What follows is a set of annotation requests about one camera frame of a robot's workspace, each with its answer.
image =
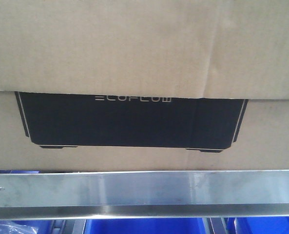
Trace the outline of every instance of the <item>plastic bag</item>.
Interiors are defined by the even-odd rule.
[[[12,221],[0,221],[0,234],[37,234],[38,228],[19,225]]]

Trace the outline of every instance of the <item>metal rail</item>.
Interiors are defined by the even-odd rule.
[[[289,215],[289,170],[0,174],[0,219]]]

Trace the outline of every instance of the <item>cardboard box flap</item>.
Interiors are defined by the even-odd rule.
[[[0,90],[289,99],[289,0],[0,1]]]

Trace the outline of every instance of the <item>cardboard box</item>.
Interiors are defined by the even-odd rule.
[[[289,99],[289,0],[0,1],[0,90]]]
[[[25,136],[13,91],[249,102],[231,124],[237,141],[210,149],[220,153],[44,149]],[[289,0],[0,1],[0,169],[289,169]]]
[[[289,100],[249,100],[237,141],[220,153],[169,147],[78,146],[46,149],[25,135],[14,92],[0,92],[0,169],[289,169]]]

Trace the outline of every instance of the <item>white outline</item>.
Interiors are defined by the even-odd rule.
[[[236,132],[237,132],[237,127],[238,127],[238,124],[239,124],[239,122],[240,122],[240,118],[241,118],[241,116],[242,116],[242,112],[243,112],[243,108],[244,108],[245,101],[246,101],[246,99],[244,99],[244,101],[243,101],[242,108],[241,108],[241,111],[240,111],[240,115],[238,116],[238,120],[237,120],[236,127],[235,127],[235,131],[234,131],[234,135],[233,135],[233,138],[232,138],[232,143],[234,142],[235,134],[236,134]]]
[[[39,146],[57,146],[57,147],[77,147],[77,146],[97,146],[97,147],[141,147],[141,148],[161,148],[157,146],[123,146],[123,145],[39,145]],[[225,149],[203,149],[203,148],[184,148],[184,147],[169,147],[185,150],[225,150]]]
[[[24,122],[25,122],[26,130],[27,130],[28,136],[29,136],[30,139],[32,140],[32,136],[31,136],[31,134],[29,133],[29,129],[28,129],[28,124],[27,124],[27,120],[26,120],[26,116],[25,116],[25,112],[24,112],[24,107],[23,107],[22,100],[21,100],[21,95],[20,95],[19,92],[18,92],[18,95],[19,95],[19,103],[20,103],[20,105],[21,105],[21,109],[22,109],[22,113],[23,113],[23,117],[24,117]]]

